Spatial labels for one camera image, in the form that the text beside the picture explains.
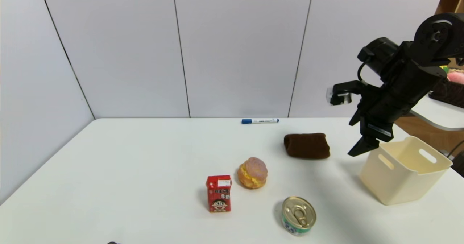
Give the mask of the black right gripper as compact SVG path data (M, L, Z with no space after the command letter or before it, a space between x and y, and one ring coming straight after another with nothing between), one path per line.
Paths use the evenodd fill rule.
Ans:
M350 126L361 122L362 137L348 152L353 157L377 149L378 140L391 141L393 123L418 102L418 84L413 79L396 79L381 87L360 84L361 101L349 121Z

